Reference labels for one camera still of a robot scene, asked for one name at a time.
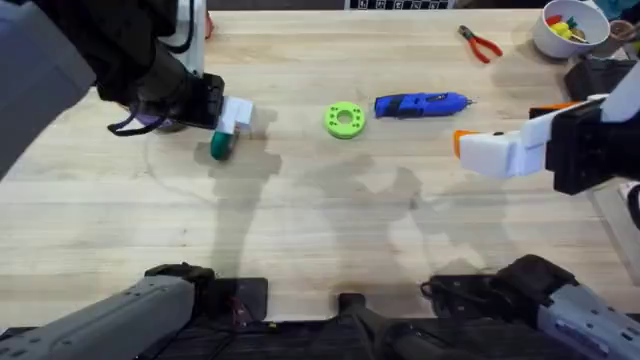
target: black mount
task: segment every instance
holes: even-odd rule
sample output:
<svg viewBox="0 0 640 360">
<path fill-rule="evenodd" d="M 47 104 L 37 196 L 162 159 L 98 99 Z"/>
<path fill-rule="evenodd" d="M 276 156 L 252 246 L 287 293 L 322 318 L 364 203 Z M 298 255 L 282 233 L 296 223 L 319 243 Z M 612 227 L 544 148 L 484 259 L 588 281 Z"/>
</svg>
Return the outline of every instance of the black mount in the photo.
<svg viewBox="0 0 640 360">
<path fill-rule="evenodd" d="M 385 318 L 369 308 L 364 295 L 338 296 L 338 316 L 352 316 L 362 338 L 368 339 L 376 359 L 402 360 L 478 360 L 467 352 L 454 349 L 437 336 L 411 321 Z"/>
<path fill-rule="evenodd" d="M 216 278 L 209 268 L 182 264 L 160 265 L 144 276 L 176 276 L 195 286 L 193 317 L 205 315 L 216 323 L 239 326 L 267 317 L 269 284 L 264 278 Z"/>
<path fill-rule="evenodd" d="M 438 317 L 524 321 L 537 328 L 540 306 L 564 285 L 577 286 L 573 274 L 536 255 L 525 255 L 496 275 L 442 275 L 422 284 Z"/>
</svg>

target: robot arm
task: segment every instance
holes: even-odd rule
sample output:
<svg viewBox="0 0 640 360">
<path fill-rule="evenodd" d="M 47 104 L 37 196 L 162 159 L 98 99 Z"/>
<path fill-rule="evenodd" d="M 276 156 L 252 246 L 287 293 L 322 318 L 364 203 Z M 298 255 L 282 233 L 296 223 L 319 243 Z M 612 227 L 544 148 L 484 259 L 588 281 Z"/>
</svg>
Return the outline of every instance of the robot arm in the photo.
<svg viewBox="0 0 640 360">
<path fill-rule="evenodd" d="M 211 269 L 163 265 L 134 286 L 0 343 L 0 360 L 134 359 L 201 312 Z"/>
<path fill-rule="evenodd" d="M 224 81 L 203 72 L 204 2 L 185 1 L 190 11 L 177 0 L 0 0 L 0 178 L 92 85 L 157 125 L 215 129 Z M 186 42 L 179 13 L 192 15 Z M 176 41 L 185 46 L 166 44 Z"/>
<path fill-rule="evenodd" d="M 519 131 L 461 132 L 454 146 L 462 167 L 496 178 L 546 168 L 554 189 L 570 195 L 614 176 L 640 179 L 639 83 L 636 64 L 609 96 L 531 119 Z"/>
<path fill-rule="evenodd" d="M 522 321 L 594 360 L 640 354 L 639 323 L 539 256 L 526 255 L 494 276 L 434 276 L 423 286 L 440 315 L 462 308 L 467 318 Z"/>
<path fill-rule="evenodd" d="M 0 54 L 2 178 L 53 119 L 86 95 L 96 76 L 33 3 L 0 1 Z"/>
</svg>

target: green object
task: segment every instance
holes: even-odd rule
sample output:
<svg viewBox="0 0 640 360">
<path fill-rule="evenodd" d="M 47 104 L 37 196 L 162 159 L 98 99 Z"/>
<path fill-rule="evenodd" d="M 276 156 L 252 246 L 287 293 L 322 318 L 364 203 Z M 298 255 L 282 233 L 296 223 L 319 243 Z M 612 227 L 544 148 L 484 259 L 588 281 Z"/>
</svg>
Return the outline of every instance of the green object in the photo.
<svg viewBox="0 0 640 360">
<path fill-rule="evenodd" d="M 569 29 L 573 29 L 578 27 L 578 23 L 576 22 L 576 19 L 572 17 L 569 18 L 569 20 L 567 20 L 567 25 L 569 25 Z"/>
<path fill-rule="evenodd" d="M 235 144 L 233 134 L 214 132 L 211 138 L 211 156 L 218 161 L 229 159 Z"/>
<path fill-rule="evenodd" d="M 338 139 L 352 139 L 362 132 L 366 120 L 362 109 L 356 104 L 341 101 L 327 109 L 324 126 Z"/>
</svg>

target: white bowl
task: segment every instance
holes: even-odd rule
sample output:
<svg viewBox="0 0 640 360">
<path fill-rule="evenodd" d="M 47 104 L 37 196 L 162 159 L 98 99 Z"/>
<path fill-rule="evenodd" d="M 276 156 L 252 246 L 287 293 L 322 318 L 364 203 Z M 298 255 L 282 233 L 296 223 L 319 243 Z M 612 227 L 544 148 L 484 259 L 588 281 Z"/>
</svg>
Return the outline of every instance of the white bowl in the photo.
<svg viewBox="0 0 640 360">
<path fill-rule="evenodd" d="M 566 22 L 570 17 L 576 20 L 578 28 L 584 31 L 588 44 L 564 39 L 554 33 L 545 19 L 562 15 Z M 584 54 L 609 37 L 609 21 L 600 10 L 578 0 L 555 0 L 542 9 L 542 14 L 533 28 L 533 42 L 545 55 L 567 59 L 573 55 Z"/>
</svg>

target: wooden table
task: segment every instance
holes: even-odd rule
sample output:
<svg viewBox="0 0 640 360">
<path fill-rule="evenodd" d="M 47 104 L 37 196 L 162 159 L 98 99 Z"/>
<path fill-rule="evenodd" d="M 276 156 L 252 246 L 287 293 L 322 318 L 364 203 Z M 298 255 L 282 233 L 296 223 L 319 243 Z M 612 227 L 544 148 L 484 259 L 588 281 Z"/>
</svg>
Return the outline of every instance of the wooden table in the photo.
<svg viewBox="0 0 640 360">
<path fill-rule="evenodd" d="M 210 132 L 121 139 L 125 116 L 87 96 L 47 129 L 0 183 L 0 327 L 38 325 L 113 294 L 162 263 L 270 281 L 273 319 L 323 318 L 334 294 L 369 295 L 387 315 L 429 313 L 417 284 L 491 271 L 535 253 L 614 306 L 635 287 L 586 196 L 551 176 L 496 181 L 462 170 L 454 129 L 518 128 L 533 105 L 565 99 L 564 64 L 541 58 L 538 11 L 213 13 L 206 68 L 255 102 L 254 127 L 225 164 Z M 483 65 L 460 24 L 497 42 Z M 453 117 L 369 118 L 341 141 L 325 108 L 377 96 L 457 91 Z"/>
</svg>

